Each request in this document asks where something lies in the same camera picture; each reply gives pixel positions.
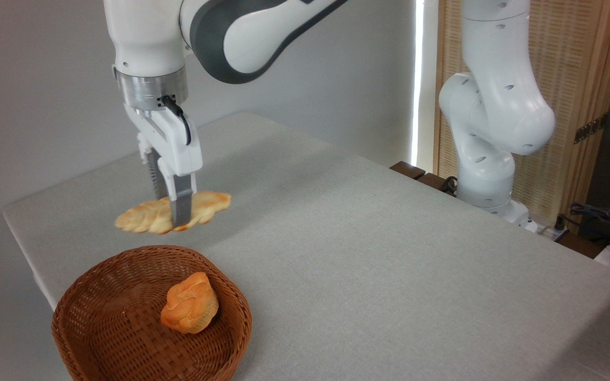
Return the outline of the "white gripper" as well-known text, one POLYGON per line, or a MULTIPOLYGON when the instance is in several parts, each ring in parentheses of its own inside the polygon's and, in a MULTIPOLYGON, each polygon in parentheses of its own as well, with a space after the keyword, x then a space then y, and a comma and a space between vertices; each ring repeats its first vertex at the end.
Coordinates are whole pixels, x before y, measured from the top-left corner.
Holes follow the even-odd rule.
POLYGON ((140 158, 148 168, 155 199, 169 198, 172 225, 191 222, 195 173, 203 166, 201 146, 193 121, 176 101, 161 101, 162 108, 141 110, 124 104, 138 130, 140 158))

